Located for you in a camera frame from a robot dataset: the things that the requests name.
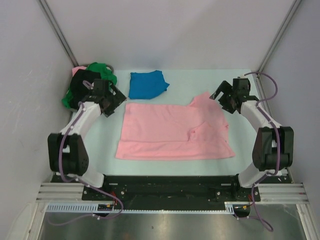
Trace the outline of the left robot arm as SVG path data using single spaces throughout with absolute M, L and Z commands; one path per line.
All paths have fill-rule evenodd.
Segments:
M 84 139 L 101 115 L 111 116 L 127 97 L 111 81 L 95 79 L 93 83 L 86 80 L 82 83 L 88 93 L 78 102 L 74 118 L 47 138 L 49 166 L 65 183 L 76 181 L 94 187 L 93 194 L 105 200 L 111 188 L 104 184 L 104 175 L 90 166 Z

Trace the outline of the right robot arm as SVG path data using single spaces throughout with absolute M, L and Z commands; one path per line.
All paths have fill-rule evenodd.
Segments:
M 248 78 L 234 78 L 232 84 L 223 81 L 210 96 L 222 109 L 245 117 L 256 131 L 252 163 L 237 175 L 238 182 L 230 188 L 231 196 L 242 201 L 249 189 L 267 177 L 274 177 L 293 163 L 294 130 L 275 121 L 261 106 L 262 101 L 250 95 Z

